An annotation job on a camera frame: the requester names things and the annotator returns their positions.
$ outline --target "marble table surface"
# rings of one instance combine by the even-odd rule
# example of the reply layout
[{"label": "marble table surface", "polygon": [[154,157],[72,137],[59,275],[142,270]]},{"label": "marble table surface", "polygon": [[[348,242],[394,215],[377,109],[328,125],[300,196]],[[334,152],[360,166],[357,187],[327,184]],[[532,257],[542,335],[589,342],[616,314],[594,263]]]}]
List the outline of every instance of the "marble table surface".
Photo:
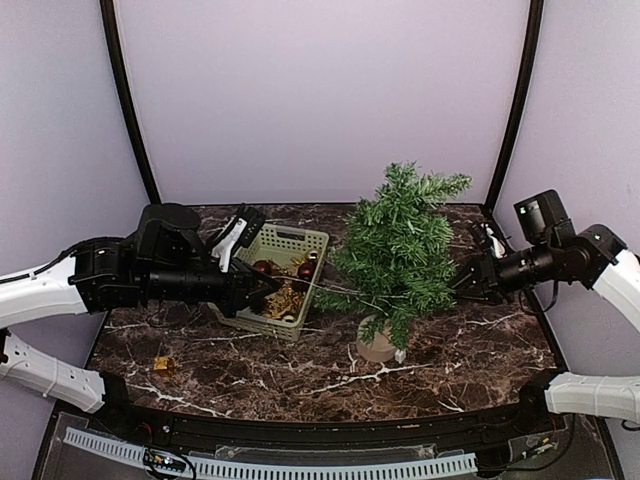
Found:
[{"label": "marble table surface", "polygon": [[[339,246],[353,205],[260,206],[268,222],[331,235]],[[235,207],[198,207],[202,234]],[[451,252],[476,252],[467,226],[483,220],[469,205],[443,208],[454,228]],[[331,265],[323,281],[335,280]],[[461,302],[452,312],[411,325],[407,359],[386,369],[355,349],[358,316],[311,311],[300,340],[287,343],[223,326],[206,306],[166,302],[114,310],[89,367],[124,377],[137,405],[245,420],[346,422],[424,417],[516,403],[518,389],[555,366],[538,321],[516,304]],[[153,372],[173,357],[177,373]]]}]

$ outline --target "lavender wall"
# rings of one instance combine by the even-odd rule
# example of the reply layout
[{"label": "lavender wall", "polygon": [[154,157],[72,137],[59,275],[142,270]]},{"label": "lavender wall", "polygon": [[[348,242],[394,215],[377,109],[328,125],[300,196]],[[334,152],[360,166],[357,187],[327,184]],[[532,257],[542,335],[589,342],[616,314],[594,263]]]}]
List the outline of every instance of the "lavender wall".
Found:
[{"label": "lavender wall", "polygon": [[[512,204],[559,191],[578,230],[604,223],[640,252],[640,4],[547,2],[528,104],[496,217],[525,245]],[[549,291],[540,291],[542,303]],[[561,288],[549,319],[577,373],[640,375],[640,333],[581,286]],[[627,478],[640,437],[611,422]]]},{"label": "lavender wall", "polygon": [[354,201],[392,161],[486,196],[529,2],[118,2],[165,200]]},{"label": "lavender wall", "polygon": [[[134,230],[144,190],[122,120],[99,4],[0,2],[0,274]],[[83,365],[102,317],[12,330]],[[0,383],[0,477],[31,478],[53,402]]]}]

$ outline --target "beige plastic basket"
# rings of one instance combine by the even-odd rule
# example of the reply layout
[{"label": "beige plastic basket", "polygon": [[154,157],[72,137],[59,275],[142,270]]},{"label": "beige plastic basket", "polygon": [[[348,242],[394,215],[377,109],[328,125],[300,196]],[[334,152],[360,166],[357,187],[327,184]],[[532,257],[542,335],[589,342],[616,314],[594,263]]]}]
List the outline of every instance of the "beige plastic basket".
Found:
[{"label": "beige plastic basket", "polygon": [[318,266],[311,280],[312,285],[305,295],[302,309],[294,322],[285,322],[256,315],[246,308],[236,314],[236,318],[226,318],[215,308],[218,320],[224,325],[229,325],[250,332],[270,335],[296,342],[300,338],[300,331],[307,318],[309,307],[313,299],[314,285],[318,283],[322,267],[324,265],[329,235],[323,232],[314,232],[302,228],[283,227],[265,224],[260,233],[249,248],[241,248],[236,257],[253,265],[258,260],[272,260],[278,265],[289,265],[294,257],[301,257],[309,250],[317,250],[319,255]]}]

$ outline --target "basket handle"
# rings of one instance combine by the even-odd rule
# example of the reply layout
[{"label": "basket handle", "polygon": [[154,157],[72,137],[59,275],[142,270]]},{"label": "basket handle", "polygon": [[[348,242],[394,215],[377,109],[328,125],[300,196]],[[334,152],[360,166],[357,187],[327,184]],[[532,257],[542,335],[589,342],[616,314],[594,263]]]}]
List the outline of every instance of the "basket handle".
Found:
[{"label": "basket handle", "polygon": [[300,229],[285,226],[277,226],[276,235],[280,238],[286,238],[287,240],[298,240],[301,242],[307,239],[304,233],[300,233]]}]

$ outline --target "red ornament ball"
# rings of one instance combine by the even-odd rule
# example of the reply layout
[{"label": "red ornament ball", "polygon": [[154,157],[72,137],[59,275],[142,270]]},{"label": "red ornament ball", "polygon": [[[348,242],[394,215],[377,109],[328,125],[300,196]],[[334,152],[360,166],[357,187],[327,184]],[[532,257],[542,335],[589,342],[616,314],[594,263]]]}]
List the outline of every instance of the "red ornament ball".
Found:
[{"label": "red ornament ball", "polygon": [[313,279],[313,273],[316,271],[315,263],[305,262],[298,267],[298,278],[305,282],[310,282]]}]

